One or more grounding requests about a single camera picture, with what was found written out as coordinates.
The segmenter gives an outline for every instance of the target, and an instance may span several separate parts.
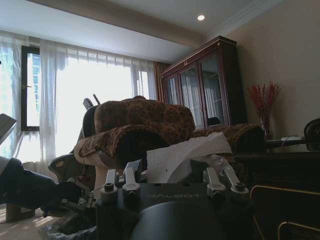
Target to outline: ceiling light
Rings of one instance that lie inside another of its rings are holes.
[[[205,19],[205,16],[204,16],[204,15],[199,15],[199,16],[198,16],[198,20],[199,20],[199,21],[202,21],[202,20],[204,20],[204,19]]]

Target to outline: floor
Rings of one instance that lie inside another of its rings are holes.
[[[38,230],[57,220],[56,217],[42,217],[37,209],[35,216],[29,219],[6,223],[6,205],[0,205],[0,239],[1,240],[40,240]]]

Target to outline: brown patterned upholstery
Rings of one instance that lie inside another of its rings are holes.
[[[208,129],[194,131],[192,137],[197,138],[220,132],[226,137],[234,154],[258,153],[265,150],[264,132],[260,126],[255,124],[210,126]]]
[[[263,131],[256,125],[216,126],[195,131],[194,119],[187,107],[141,96],[99,105],[94,113],[94,126],[96,134],[82,141],[79,156],[101,151],[121,166],[145,157],[147,150],[208,136],[212,132],[223,132],[234,153],[264,147]]]
[[[97,134],[86,139],[79,152],[81,157],[102,150],[113,158],[120,140],[134,132],[159,136],[169,146],[190,139],[195,130],[188,108],[145,98],[107,101],[99,105],[94,113],[94,125]]]

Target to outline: glass cabinet door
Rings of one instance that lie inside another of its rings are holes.
[[[180,104],[178,99],[177,77],[169,76],[165,79],[165,94],[168,104]]]
[[[195,129],[204,129],[204,115],[197,71],[197,66],[194,65],[180,72],[182,103],[191,110]]]
[[[204,96],[207,113],[207,125],[224,124],[223,103],[219,83],[218,55],[214,53],[210,58],[200,63]]]

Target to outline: wooden cabinet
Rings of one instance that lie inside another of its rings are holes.
[[[218,36],[161,74],[164,102],[188,107],[196,129],[247,122],[236,46]]]

